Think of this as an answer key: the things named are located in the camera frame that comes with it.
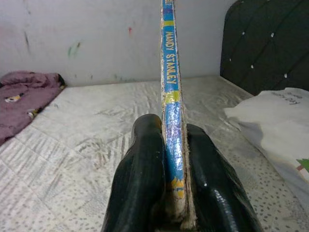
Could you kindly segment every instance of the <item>bed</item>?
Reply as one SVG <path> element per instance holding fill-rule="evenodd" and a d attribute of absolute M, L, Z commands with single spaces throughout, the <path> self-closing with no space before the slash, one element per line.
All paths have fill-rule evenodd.
<path fill-rule="evenodd" d="M 254 23 L 278 4 L 283 4 L 276 16 L 280 20 L 272 26 L 280 24 L 279 32 L 291 25 L 291 18 L 297 24 L 303 22 L 299 17 L 308 15 L 302 13 L 308 11 L 308 2 L 301 0 L 237 1 L 230 8 L 221 63 L 224 78 L 183 80 L 185 116 L 188 123 L 207 131 L 235 168 L 264 231 L 307 232 L 308 215 L 299 200 L 223 112 L 265 88 L 292 85 L 308 90 L 304 73 L 309 67 L 303 64 L 308 53 L 306 27 L 307 31 L 295 27 L 299 30 L 288 37 L 300 41 L 293 44 L 295 52 L 276 53 L 282 59 L 271 70 L 265 69 L 270 68 L 269 54 L 261 63 L 242 47 L 253 46 Z M 257 32 L 263 43 L 254 52 L 264 57 L 273 45 L 266 37 L 277 37 L 271 36 L 272 30 Z M 289 40 L 278 40 L 283 41 L 279 45 L 287 46 Z M 283 59 L 291 53 L 293 59 Z M 0 147 L 0 231 L 99 232 L 115 169 L 130 145 L 133 122 L 146 113 L 161 115 L 160 95 L 159 81 L 63 90 L 29 126 Z"/>

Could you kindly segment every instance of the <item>worn book spine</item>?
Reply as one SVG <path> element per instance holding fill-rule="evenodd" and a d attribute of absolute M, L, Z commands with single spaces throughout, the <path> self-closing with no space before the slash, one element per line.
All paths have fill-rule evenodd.
<path fill-rule="evenodd" d="M 186 125 L 184 120 L 177 33 L 173 0 L 161 6 L 162 129 L 166 143 L 166 212 L 170 220 L 195 225 L 190 185 Z"/>

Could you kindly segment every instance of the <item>purple blanket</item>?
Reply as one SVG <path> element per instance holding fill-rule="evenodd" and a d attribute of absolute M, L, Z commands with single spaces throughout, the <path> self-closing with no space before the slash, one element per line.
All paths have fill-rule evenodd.
<path fill-rule="evenodd" d="M 57 73 L 11 72 L 0 79 L 0 145 L 19 133 L 65 87 Z"/>

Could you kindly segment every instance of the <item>white mattress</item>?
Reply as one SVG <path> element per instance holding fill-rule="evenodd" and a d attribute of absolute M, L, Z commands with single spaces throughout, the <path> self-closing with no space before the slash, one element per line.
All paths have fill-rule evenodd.
<path fill-rule="evenodd" d="M 250 95 L 216 76 L 183 81 L 189 123 L 236 169 L 264 230 L 309 231 L 308 217 L 263 155 L 222 111 Z M 99 232 L 131 127 L 160 115 L 160 83 L 70 87 L 0 147 L 0 231 Z"/>

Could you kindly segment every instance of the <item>patterned mattress cover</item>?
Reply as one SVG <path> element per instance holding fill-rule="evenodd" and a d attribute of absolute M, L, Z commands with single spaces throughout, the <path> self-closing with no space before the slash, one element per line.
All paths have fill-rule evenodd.
<path fill-rule="evenodd" d="M 223 108 L 251 95 L 218 76 L 182 83 L 188 123 L 204 128 L 233 165 L 266 232 L 307 232 L 309 218 Z M 0 231 L 99 232 L 131 127 L 161 115 L 160 83 L 65 89 L 0 147 Z"/>

